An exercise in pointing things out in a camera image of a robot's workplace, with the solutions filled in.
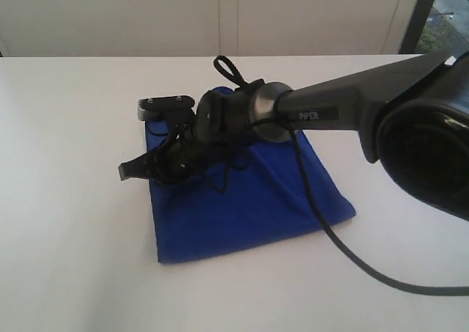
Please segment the white tabletop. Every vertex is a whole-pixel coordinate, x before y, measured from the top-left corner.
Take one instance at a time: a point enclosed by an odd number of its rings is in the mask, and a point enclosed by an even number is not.
[[[293,88],[403,56],[235,58]],[[403,293],[323,233],[182,265],[157,263],[136,101],[199,99],[211,58],[0,59],[0,331],[466,331],[469,298]],[[336,227],[394,278],[469,284],[469,224],[368,164],[354,132],[308,132],[358,215]]]

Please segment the black loop strap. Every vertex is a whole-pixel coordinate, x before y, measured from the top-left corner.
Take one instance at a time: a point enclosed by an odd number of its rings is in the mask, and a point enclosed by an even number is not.
[[[230,72],[226,70],[220,62],[223,62],[229,68]],[[240,71],[228,57],[223,55],[216,56],[216,58],[213,60],[213,67],[215,67],[215,69],[223,77],[238,85],[239,87],[243,88],[244,86],[248,85],[248,82],[244,80]]]

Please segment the piper logo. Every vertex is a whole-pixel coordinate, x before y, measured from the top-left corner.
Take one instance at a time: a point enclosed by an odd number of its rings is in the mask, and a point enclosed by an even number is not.
[[[300,121],[314,121],[319,118],[317,111],[300,112]]]

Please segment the cabinet door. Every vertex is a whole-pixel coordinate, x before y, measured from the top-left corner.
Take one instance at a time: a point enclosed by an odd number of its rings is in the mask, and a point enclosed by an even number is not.
[[[0,0],[9,56],[212,56],[218,0]]]
[[[238,0],[237,54],[379,54],[398,3]]]

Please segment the blue cloth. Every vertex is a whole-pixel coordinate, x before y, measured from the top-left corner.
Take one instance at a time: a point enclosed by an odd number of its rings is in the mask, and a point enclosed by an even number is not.
[[[164,122],[152,122],[164,131]],[[147,149],[162,138],[146,133]],[[330,225],[355,215],[339,193],[303,132],[298,141],[314,198]],[[158,261],[177,263],[245,250],[321,229],[305,197],[291,142],[249,148],[245,171],[231,170],[225,194],[197,177],[183,184],[160,186],[150,181]],[[240,156],[239,165],[245,158]],[[223,184],[224,165],[207,170]]]

